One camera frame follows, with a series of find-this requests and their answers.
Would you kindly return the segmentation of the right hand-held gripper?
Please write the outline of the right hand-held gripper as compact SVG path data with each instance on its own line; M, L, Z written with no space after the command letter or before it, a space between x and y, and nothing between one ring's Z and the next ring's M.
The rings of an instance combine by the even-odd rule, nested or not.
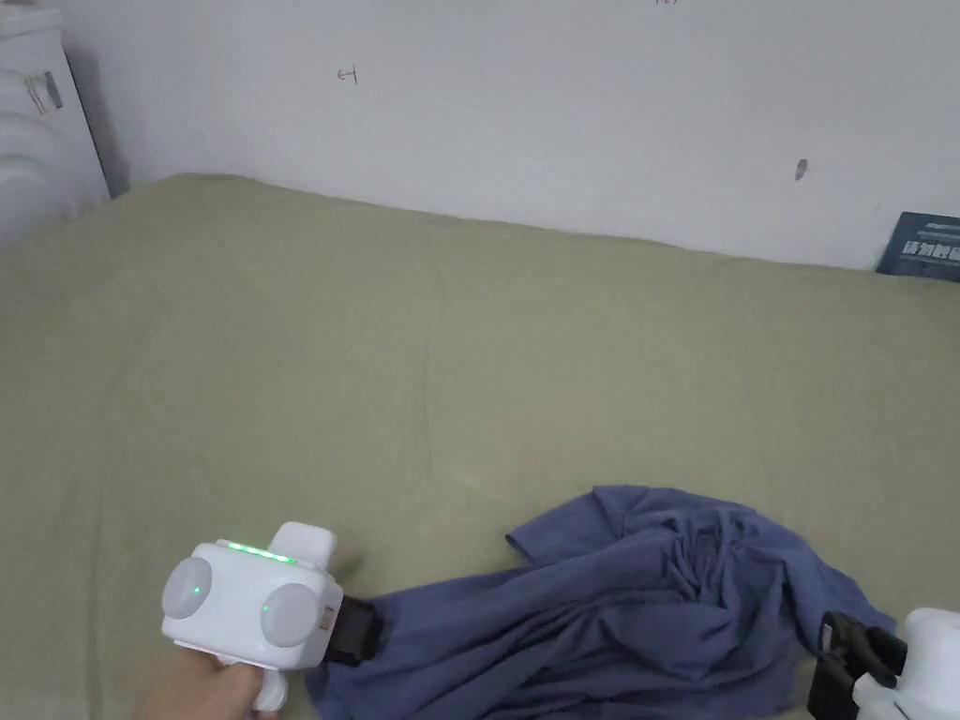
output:
M806 702L811 717L957 719L959 614L917 608L907 616L905 631L907 656L906 642L894 632L827 612Z

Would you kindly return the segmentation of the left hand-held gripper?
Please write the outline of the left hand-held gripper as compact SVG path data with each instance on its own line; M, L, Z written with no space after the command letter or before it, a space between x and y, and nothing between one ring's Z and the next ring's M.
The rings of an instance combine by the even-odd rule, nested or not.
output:
M199 544L168 576L162 634L223 665L260 668L253 709L280 710L288 674L324 662L356 667L381 646L381 613L347 595L329 572L337 545L331 531L296 521L267 548L232 539Z

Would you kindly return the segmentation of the person's left hand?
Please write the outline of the person's left hand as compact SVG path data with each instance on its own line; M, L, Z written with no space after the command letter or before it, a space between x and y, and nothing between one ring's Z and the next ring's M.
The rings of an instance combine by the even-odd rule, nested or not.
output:
M203 652L176 650L143 695L134 719L245 719L263 686L260 668L224 666Z

